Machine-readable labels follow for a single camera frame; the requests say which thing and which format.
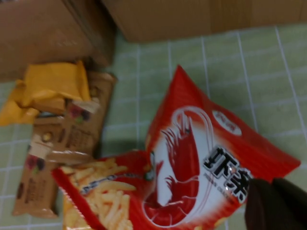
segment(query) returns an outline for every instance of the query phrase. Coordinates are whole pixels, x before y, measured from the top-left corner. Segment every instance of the plastic wrapper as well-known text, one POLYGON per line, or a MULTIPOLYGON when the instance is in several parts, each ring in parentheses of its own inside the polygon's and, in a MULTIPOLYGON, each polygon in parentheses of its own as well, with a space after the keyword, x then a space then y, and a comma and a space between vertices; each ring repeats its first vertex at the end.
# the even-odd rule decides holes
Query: plastic wrapper
POLYGON ((83 63, 50 63, 29 65, 25 76, 26 85, 22 106, 29 107, 33 101, 58 97, 79 101, 91 100, 86 71, 83 63))
POLYGON ((88 79, 92 100, 67 103, 61 134, 47 156, 49 161, 78 164, 93 159, 116 79, 99 72, 89 72, 88 79))
POLYGON ((13 215, 28 213, 40 218, 56 218, 54 210, 58 187, 51 170, 59 165, 45 160, 59 136, 62 117, 37 118, 24 170, 16 195, 13 215))
POLYGON ((252 178, 270 182, 300 165, 211 102, 181 67, 145 145, 53 170, 93 229, 211 230, 246 202, 252 178))
POLYGON ((39 111, 62 115, 65 98, 89 101, 83 63, 29 65, 24 80, 17 80, 0 112, 0 126, 32 124, 39 111))
POLYGON ((63 201, 63 230, 93 230, 66 197, 63 201))
POLYGON ((34 108, 22 108, 20 106, 25 90, 25 84, 21 80, 16 81, 16 86, 9 95, 0 112, 0 126, 13 123, 32 124, 39 110, 34 108))

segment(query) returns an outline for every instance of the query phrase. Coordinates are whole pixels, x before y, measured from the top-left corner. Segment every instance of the brown cardboard box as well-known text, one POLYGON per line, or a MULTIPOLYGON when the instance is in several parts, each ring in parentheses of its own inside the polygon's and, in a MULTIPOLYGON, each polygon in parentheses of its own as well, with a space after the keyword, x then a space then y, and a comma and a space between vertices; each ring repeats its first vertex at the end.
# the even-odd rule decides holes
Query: brown cardboard box
POLYGON ((91 56, 110 65, 115 26, 97 0, 0 3, 0 81, 20 78, 30 63, 91 56))
POLYGON ((307 21, 307 0, 102 0, 127 40, 148 42, 307 21))

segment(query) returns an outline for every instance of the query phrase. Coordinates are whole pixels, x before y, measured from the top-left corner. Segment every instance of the potato sticks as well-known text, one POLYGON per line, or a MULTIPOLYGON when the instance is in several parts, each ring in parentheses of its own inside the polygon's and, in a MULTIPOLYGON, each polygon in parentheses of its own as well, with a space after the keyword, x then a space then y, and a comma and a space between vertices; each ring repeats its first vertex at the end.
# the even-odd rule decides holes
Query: potato sticks
MULTIPOLYGON (((64 174, 68 175, 70 182, 79 191, 95 183, 95 187, 84 194, 90 209, 98 217, 108 230, 132 230, 132 222, 129 220, 130 196, 123 191, 133 191, 136 188, 128 183, 112 181, 108 176, 124 173, 128 168, 118 166, 114 158, 106 161, 91 162, 77 166, 62 166, 64 174)), ((71 205, 64 208, 63 230, 91 228, 85 223, 77 209, 71 205)))

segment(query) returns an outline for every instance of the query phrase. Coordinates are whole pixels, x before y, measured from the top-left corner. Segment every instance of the shrimp illustration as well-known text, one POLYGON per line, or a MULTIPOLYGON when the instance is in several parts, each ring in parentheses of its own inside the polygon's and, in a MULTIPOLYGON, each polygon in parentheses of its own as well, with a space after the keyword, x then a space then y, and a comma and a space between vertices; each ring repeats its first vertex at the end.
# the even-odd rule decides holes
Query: shrimp illustration
MULTIPOLYGON (((184 110, 174 113, 172 118, 175 128, 161 131, 166 139, 168 160, 175 175, 164 178, 171 191, 171 198, 166 205, 159 204, 156 186, 143 202, 145 215, 150 222, 160 228, 174 227, 188 220, 188 215, 196 204, 200 186, 200 161, 191 125, 192 119, 187 117, 184 110)), ((211 148, 213 145, 211 123, 205 125, 207 129, 209 128, 208 136, 211 139, 208 141, 210 142, 208 147, 211 148)), ((156 175, 159 175, 163 164, 164 161, 156 164, 156 175)))

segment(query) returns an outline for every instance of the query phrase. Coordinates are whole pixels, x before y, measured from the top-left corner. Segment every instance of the potato stick snack bag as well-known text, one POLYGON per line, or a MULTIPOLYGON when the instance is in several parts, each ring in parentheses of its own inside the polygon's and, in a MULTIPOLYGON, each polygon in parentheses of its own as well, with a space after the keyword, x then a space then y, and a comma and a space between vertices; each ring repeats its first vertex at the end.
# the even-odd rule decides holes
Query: potato stick snack bag
POLYGON ((300 165, 211 102, 181 67, 145 145, 82 171, 53 171, 93 229, 212 230, 246 202, 251 178, 272 181, 300 165))
POLYGON ((93 230, 73 206, 71 201, 64 196, 63 200, 63 230, 93 230))

